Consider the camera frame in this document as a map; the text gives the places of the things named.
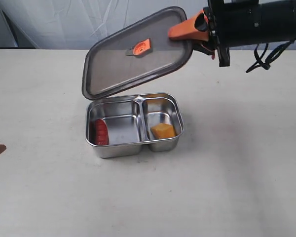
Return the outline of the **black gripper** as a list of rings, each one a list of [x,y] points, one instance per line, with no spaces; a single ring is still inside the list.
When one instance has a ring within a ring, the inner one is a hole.
[[[209,0],[208,6],[193,17],[168,30],[171,40],[196,40],[194,50],[215,59],[219,66],[230,66],[230,47],[250,44],[255,22],[260,22],[260,4],[257,0]]]

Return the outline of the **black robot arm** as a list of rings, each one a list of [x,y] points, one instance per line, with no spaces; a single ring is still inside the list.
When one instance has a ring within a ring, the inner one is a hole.
[[[279,45],[254,52],[249,71],[268,70],[296,42],[296,0],[210,0],[191,18],[178,6],[166,7],[94,44],[86,54],[82,95],[85,139],[101,158],[174,149],[184,131],[176,99],[165,92],[120,96],[135,86],[168,75],[187,63],[193,51],[230,65],[232,47]]]

